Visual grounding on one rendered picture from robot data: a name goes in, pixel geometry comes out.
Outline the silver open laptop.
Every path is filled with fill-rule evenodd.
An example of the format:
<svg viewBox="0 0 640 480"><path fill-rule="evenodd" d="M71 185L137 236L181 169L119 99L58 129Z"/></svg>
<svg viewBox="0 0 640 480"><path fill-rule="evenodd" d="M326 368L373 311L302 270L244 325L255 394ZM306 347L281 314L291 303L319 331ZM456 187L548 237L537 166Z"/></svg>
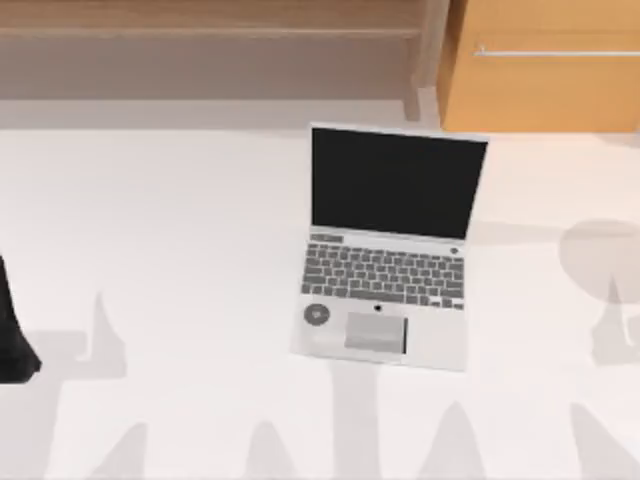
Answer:
<svg viewBox="0 0 640 480"><path fill-rule="evenodd" d="M465 248L489 146L314 124L295 353L461 372Z"/></svg>

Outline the wooden cupboard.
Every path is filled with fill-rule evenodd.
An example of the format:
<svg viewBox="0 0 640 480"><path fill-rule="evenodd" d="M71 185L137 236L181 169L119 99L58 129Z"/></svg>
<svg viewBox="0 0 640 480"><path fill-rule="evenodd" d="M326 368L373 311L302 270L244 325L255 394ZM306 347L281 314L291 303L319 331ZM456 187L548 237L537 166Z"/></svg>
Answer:
<svg viewBox="0 0 640 480"><path fill-rule="evenodd" d="M436 92L443 129L640 130L640 58L492 58L490 50L640 51L640 0L450 0Z"/></svg>

